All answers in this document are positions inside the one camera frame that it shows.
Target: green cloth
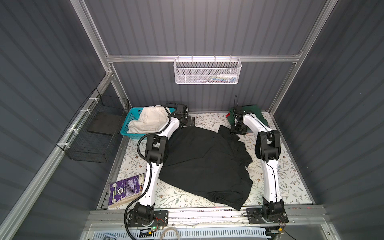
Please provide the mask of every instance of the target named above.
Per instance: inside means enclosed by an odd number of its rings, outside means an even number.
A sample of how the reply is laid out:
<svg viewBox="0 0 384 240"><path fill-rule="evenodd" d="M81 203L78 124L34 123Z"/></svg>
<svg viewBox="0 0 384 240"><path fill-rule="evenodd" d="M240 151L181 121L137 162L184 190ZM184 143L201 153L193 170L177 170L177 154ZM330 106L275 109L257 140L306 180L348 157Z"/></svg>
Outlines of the green cloth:
<svg viewBox="0 0 384 240"><path fill-rule="evenodd" d="M250 105L250 106L243 106L243 110L246 110L246 111L251 111L254 115L256 115L256 117L262 122L264 123L267 127L269 127L268 125L268 122L265 120L265 118L263 117L263 114L262 114L262 111L260 110L260 108L257 106L257 105ZM230 115L227 117L228 119L228 122L231 124L231 125L234 125L235 124L235 118L233 117L233 108L230 108L229 109L229 113Z"/></svg>

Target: black wire basket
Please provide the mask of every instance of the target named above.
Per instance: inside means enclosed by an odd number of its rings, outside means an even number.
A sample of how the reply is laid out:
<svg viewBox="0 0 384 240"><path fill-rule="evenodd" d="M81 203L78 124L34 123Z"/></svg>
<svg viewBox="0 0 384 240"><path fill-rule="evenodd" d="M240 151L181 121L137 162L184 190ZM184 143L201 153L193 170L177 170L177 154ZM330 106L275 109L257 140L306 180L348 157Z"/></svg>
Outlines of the black wire basket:
<svg viewBox="0 0 384 240"><path fill-rule="evenodd" d="M58 142L57 146L71 160L100 163L114 161L123 138L120 129L129 111L128 106L129 103L126 99L99 94L90 107L84 110L78 124L70 129L68 140L65 143ZM106 134L90 130L100 115L112 115L113 126L116 126L112 128L115 128L112 132Z"/></svg>

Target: book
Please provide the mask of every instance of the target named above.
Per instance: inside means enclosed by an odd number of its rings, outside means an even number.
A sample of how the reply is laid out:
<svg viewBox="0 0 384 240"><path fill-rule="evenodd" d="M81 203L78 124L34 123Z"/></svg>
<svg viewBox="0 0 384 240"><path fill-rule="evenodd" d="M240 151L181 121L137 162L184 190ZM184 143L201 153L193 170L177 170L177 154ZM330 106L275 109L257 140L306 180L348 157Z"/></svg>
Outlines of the book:
<svg viewBox="0 0 384 240"><path fill-rule="evenodd" d="M141 195L144 186L145 174L139 174L127 179L112 183L109 186L110 195L108 207L117 207L134 200Z"/></svg>

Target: floral tablecloth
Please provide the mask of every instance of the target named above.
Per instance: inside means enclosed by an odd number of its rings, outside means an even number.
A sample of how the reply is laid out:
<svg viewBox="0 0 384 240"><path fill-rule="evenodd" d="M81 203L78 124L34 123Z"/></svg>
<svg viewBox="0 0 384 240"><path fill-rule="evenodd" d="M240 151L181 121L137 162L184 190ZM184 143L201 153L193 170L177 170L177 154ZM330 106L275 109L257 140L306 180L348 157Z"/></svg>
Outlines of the floral tablecloth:
<svg viewBox="0 0 384 240"><path fill-rule="evenodd" d="M225 117L225 113L201 113L190 114L195 117L195 126L202 127L217 132L220 125L230 127ZM269 113L263 113L272 129L276 129ZM261 205L264 194L263 171L260 160L255 155L256 136L251 133L239 135L240 141L245 143L245 147L253 159L248 167L250 178L253 185L248 199L244 203L247 205ZM117 180L126 179L146 170L146 162L139 157L136 152L138 140L129 140L127 151ZM141 143L141 151L144 152L146 141ZM295 169L291 158L286 150L286 146L281 142L281 154L278 166L279 187L285 204L311 204L306 189ZM158 181L155 197L155 208L177 208L177 207L227 207L225 204L211 202L203 197L196 196L179 188L171 186L161 180ZM114 209L125 209L126 204Z"/></svg>

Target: striped gray wall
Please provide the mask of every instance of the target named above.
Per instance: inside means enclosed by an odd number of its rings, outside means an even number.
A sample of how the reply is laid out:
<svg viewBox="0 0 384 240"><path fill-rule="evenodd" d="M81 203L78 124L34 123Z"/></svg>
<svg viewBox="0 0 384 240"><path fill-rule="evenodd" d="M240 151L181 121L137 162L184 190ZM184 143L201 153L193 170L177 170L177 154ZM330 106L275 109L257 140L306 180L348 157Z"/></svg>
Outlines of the striped gray wall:
<svg viewBox="0 0 384 240"><path fill-rule="evenodd" d="M226 111L240 105L268 110L292 63L243 63L238 84L176 84L173 63L114 63L133 107L184 103L190 111Z"/></svg>
<svg viewBox="0 0 384 240"><path fill-rule="evenodd" d="M69 1L1 0L0 66L2 222L105 72ZM108 168L64 159L14 239L76 239Z"/></svg>
<svg viewBox="0 0 384 240"><path fill-rule="evenodd" d="M297 54L325 0L86 0L110 55Z"/></svg>
<svg viewBox="0 0 384 240"><path fill-rule="evenodd" d="M384 229L383 12L384 1L339 0L275 114L344 239Z"/></svg>

